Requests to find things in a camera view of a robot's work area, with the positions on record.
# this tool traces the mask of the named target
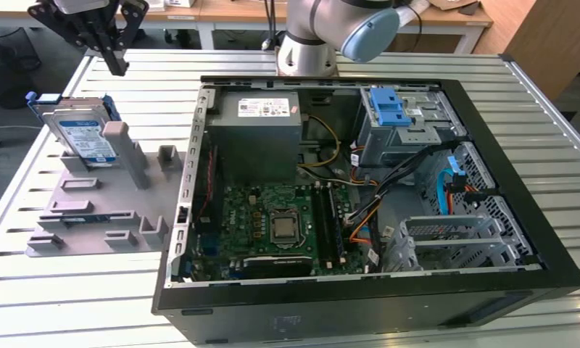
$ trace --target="motherboard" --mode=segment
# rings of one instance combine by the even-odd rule
[[[324,208],[332,212],[327,221]],[[343,246],[350,211],[346,186],[228,186],[208,274],[228,280],[363,273],[359,251]]]

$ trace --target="green motherboard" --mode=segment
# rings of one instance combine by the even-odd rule
[[[358,252],[344,252],[344,263],[323,267],[319,262],[322,233],[315,223],[311,198],[312,186],[260,185],[228,186],[223,198],[223,225],[219,239],[219,260],[246,257],[310,257],[314,276],[363,273]],[[334,209],[339,216],[351,211],[346,186],[332,186]],[[223,280],[232,279],[227,265],[216,272]]]

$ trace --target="sticker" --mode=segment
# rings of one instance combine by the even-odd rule
[[[195,20],[194,16],[167,16],[170,20]]]
[[[367,258],[370,259],[370,261],[378,265],[378,260],[380,259],[380,257],[378,256],[376,252],[374,249],[370,249],[370,252],[367,253]]]
[[[383,230],[382,236],[386,238],[391,238],[394,235],[394,231],[395,231],[394,227],[386,226],[386,229]]]
[[[350,155],[350,163],[354,167],[359,167],[359,155],[358,154]]]
[[[61,219],[61,221],[65,223],[84,223],[87,219],[83,217],[65,217]]]
[[[60,121],[60,126],[83,159],[99,165],[116,160],[115,149],[101,136],[103,128],[97,121]]]
[[[291,101],[284,98],[242,99],[239,117],[290,117]]]
[[[406,114],[407,115],[423,115],[420,109],[406,109]]]

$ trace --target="blue drive bay latch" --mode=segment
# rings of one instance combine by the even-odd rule
[[[410,126],[414,123],[404,113],[404,101],[392,88],[370,88],[370,94],[379,125]]]

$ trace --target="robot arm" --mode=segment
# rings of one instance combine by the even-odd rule
[[[117,29],[115,19],[119,5],[127,21],[123,30]],[[97,51],[112,75],[124,76],[125,49],[133,42],[148,8],[144,0],[39,0],[28,13],[71,44]]]
[[[288,1],[287,37],[278,56],[280,72],[332,75],[335,50],[355,62],[368,62],[387,49],[398,29],[392,0]]]

